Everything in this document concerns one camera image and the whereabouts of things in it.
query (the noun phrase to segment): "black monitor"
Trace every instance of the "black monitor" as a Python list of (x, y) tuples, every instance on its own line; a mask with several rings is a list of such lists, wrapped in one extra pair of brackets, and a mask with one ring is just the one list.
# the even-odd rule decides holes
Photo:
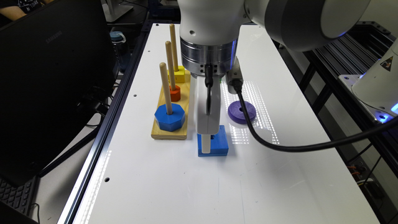
[(112, 92), (100, 0), (56, 0), (0, 28), (0, 178), (18, 186), (59, 155)]

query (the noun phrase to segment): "wooden peg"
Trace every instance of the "wooden peg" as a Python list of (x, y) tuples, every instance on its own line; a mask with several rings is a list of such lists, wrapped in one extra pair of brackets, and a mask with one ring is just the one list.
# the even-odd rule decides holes
[(178, 72), (177, 42), (175, 41), (174, 24), (170, 24), (170, 38), (172, 40), (172, 54), (173, 54), (174, 71)]
[(164, 62), (160, 63), (160, 75), (162, 76), (164, 100), (166, 101), (167, 115), (173, 114), (172, 100), (170, 97), (169, 81), (167, 80), (167, 67)]
[(170, 41), (166, 41), (166, 55), (167, 55), (167, 65), (169, 68), (170, 87), (172, 91), (174, 91), (175, 78), (174, 78), (174, 69), (173, 69), (172, 43), (170, 43)]

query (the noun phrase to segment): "white robot link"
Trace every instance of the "white robot link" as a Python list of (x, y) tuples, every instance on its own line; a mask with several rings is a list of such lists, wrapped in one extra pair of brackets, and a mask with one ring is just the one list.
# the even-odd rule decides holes
[(202, 153), (220, 125), (220, 78), (239, 69), (239, 29), (246, 22), (265, 28), (292, 50), (321, 47), (352, 28), (370, 0), (178, 0), (183, 66), (197, 79), (195, 121)]

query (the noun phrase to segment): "white table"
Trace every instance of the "white table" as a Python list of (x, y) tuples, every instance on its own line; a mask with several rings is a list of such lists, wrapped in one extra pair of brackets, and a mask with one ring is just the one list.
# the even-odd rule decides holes
[[(153, 140), (169, 39), (168, 24), (152, 27), (75, 223), (379, 223), (335, 149), (292, 154), (261, 146), (228, 118), (235, 96), (224, 83), (226, 157), (197, 155), (193, 78), (187, 140)], [(242, 26), (237, 56), (262, 137), (286, 146), (329, 141), (264, 29)]]

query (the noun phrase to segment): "purple disc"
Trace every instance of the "purple disc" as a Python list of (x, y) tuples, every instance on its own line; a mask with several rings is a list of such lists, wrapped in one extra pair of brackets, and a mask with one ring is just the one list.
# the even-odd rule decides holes
[[(249, 118), (251, 121), (254, 120), (256, 117), (256, 109), (255, 107), (249, 103), (249, 102), (244, 102), (246, 105), (246, 109), (248, 110)], [(241, 108), (241, 103), (239, 101), (235, 101), (230, 104), (228, 107), (228, 115), (229, 117), (237, 122), (238, 124), (246, 124), (246, 120), (244, 119), (244, 114)]]

